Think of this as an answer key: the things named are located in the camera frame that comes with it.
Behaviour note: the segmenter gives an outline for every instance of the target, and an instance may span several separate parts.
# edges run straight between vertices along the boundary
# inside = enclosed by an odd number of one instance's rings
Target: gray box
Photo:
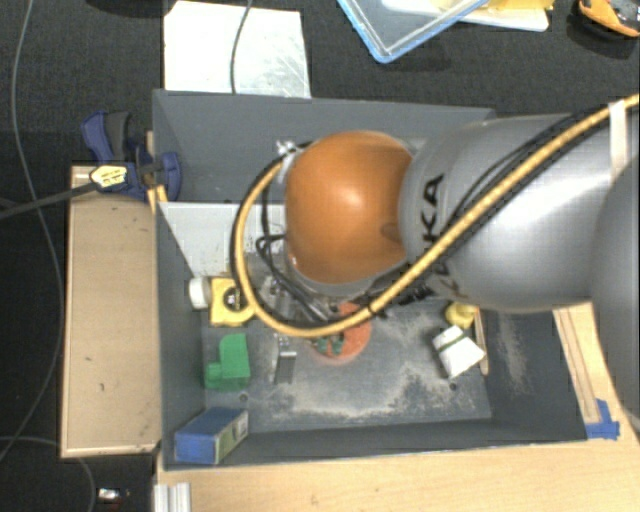
[[[218,203],[244,196],[257,172],[277,156],[277,140],[303,142],[336,131],[373,129],[419,145],[493,116],[486,109],[164,91],[154,94],[153,107],[156,153],[178,152],[184,169],[180,201]],[[183,221],[199,230],[206,226],[206,205],[183,210]],[[162,208],[157,215],[156,236],[166,468],[183,467],[173,460],[176,429],[213,406],[246,407],[252,420],[249,437],[222,465],[586,438],[551,314],[486,314],[487,377],[473,369],[455,381],[446,379],[430,344],[444,327],[444,303],[431,300],[376,318],[367,349],[345,367],[327,365],[300,342],[293,383],[273,384],[277,341],[272,331],[257,320],[243,329],[212,328],[206,313],[192,311],[186,290],[199,272],[193,268],[197,257],[180,249],[176,236],[188,234],[174,233],[168,211]],[[197,240],[187,245],[197,252]],[[237,331],[247,334],[249,388],[244,393],[205,390],[204,365],[215,359],[220,338]]]

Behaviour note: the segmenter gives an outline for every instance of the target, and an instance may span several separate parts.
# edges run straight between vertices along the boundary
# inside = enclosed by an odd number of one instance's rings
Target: yellow tool
[[[246,303],[233,279],[211,279],[211,308],[209,322],[215,326],[238,327],[254,315],[254,308]]]
[[[627,37],[640,36],[638,0],[578,0],[580,12],[605,29]]]

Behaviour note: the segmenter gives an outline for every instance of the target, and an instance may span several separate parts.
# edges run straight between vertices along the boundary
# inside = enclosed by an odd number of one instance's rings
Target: yellow object
[[[625,107],[630,109],[635,107],[639,103],[639,95],[634,94],[625,98]],[[600,122],[609,117],[609,108],[605,107],[582,121],[567,128],[560,135],[553,140],[542,146],[535,151],[529,158],[527,158],[520,166],[518,166],[512,173],[506,176],[500,181],[494,188],[487,192],[484,197],[480,199],[473,207],[465,213],[446,233],[444,233],[432,246],[424,253],[418,261],[416,261],[397,281],[395,281],[389,288],[387,288],[378,298],[371,301],[371,303],[351,316],[348,316],[342,320],[334,322],[332,324],[324,325],[322,327],[312,328],[300,328],[292,327],[284,322],[281,322],[272,317],[265,309],[262,308],[251,286],[249,280],[249,274],[247,271],[247,265],[244,258],[244,228],[247,223],[247,217],[251,211],[253,203],[260,196],[262,191],[269,185],[269,183],[275,178],[278,172],[282,169],[282,163],[278,163],[271,167],[259,180],[253,185],[253,188],[249,190],[249,193],[238,212],[238,217],[234,225],[234,249],[235,249],[235,264],[238,274],[238,281],[240,288],[244,293],[249,305],[255,309],[255,314],[260,320],[262,320],[267,326],[272,329],[286,334],[288,336],[295,336],[300,338],[322,338],[325,336],[331,336],[338,334],[346,329],[355,327],[356,325],[366,322],[373,315],[384,309],[395,297],[404,291],[413,281],[418,279],[425,270],[427,270],[445,251],[451,247],[458,238],[465,234],[469,228],[471,228],[476,221],[482,217],[487,211],[489,211],[495,204],[497,204],[510,190],[513,189],[519,182],[526,178],[529,174],[535,171],[545,160],[552,156],[556,151],[580,137],[583,133],[593,128]]]
[[[522,9],[551,9],[555,0],[489,0],[484,7],[517,11]]]
[[[460,327],[460,329],[468,329],[473,325],[477,311],[477,306],[452,302],[447,306],[447,309],[444,310],[444,317],[451,325],[456,325]]]
[[[587,18],[610,30],[615,30],[627,37],[638,37],[639,35],[638,30],[621,23],[610,0],[590,0],[589,2],[581,0],[578,2],[578,8]]]
[[[101,165],[91,172],[91,181],[102,188],[122,185],[127,181],[127,168],[124,165]]]
[[[237,309],[227,303],[229,295],[234,293]],[[226,277],[211,279],[211,308],[209,309],[211,325],[238,327],[253,317],[254,308],[251,303],[244,307],[238,304],[240,293],[233,279]]]
[[[156,185],[147,190],[147,200],[151,205],[151,213],[156,213],[156,203],[166,203],[169,201],[167,198],[167,191],[164,185]]]

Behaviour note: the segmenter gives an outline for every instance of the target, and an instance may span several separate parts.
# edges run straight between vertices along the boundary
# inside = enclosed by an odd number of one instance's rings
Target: clamp
[[[162,184],[169,201],[175,201],[182,184],[178,155],[167,152],[154,161],[144,144],[129,138],[130,118],[129,112],[99,110],[80,125],[84,142],[100,165],[91,173],[91,181],[100,192],[124,194],[139,201],[146,201],[147,190]]]

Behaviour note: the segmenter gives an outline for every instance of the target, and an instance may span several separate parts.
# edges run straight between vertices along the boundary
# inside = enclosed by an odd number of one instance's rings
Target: white object
[[[229,243],[237,204],[170,201],[158,206],[194,276],[219,276],[229,272]],[[256,252],[256,239],[263,234],[261,213],[262,207],[255,205],[247,218],[246,253]],[[269,205],[269,222],[271,234],[285,232],[284,205]],[[273,244],[272,250],[278,254],[282,243]]]
[[[466,372],[485,357],[484,351],[465,336],[458,326],[450,327],[436,336],[433,346],[450,378]]]
[[[195,310],[208,309],[211,305],[211,280],[206,276],[189,281],[189,299]]]
[[[164,86],[230,92],[231,52],[243,6],[177,2],[164,18]],[[252,8],[235,63],[236,90],[309,98],[300,13]]]
[[[153,487],[154,512],[191,512],[191,485],[183,482],[169,487],[156,484]]]
[[[440,9],[429,0],[382,0],[385,7],[413,14],[435,15]],[[491,25],[494,27],[544,32],[549,28],[549,19],[544,9],[491,9],[481,7],[467,14],[460,21]]]
[[[611,182],[625,169],[631,156],[629,153],[629,131],[627,108],[624,101],[609,103],[609,146],[611,152]]]

